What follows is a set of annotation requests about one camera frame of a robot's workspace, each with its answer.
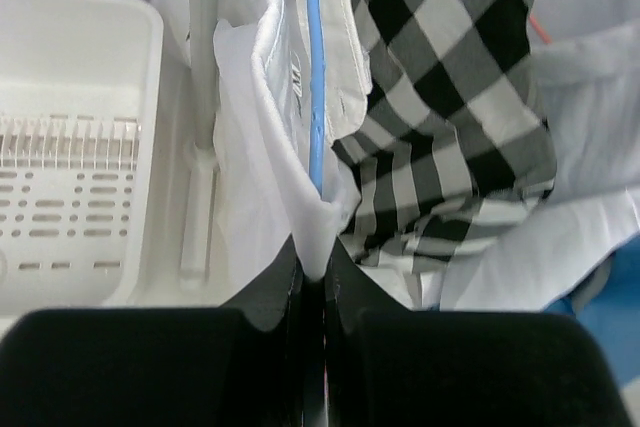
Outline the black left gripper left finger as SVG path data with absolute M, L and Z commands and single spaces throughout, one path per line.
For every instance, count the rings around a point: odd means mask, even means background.
M 218 307 L 44 309 L 1 342 L 5 426 L 313 426 L 292 240 Z

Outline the blue wire hanger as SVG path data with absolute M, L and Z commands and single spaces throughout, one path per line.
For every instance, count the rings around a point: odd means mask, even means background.
M 306 0 L 310 40 L 309 177 L 319 195 L 324 179 L 326 66 L 320 0 Z

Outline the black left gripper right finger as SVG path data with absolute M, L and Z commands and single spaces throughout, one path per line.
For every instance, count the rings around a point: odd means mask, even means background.
M 628 426 L 600 347 L 549 313 L 413 311 L 336 243 L 325 277 L 333 426 Z

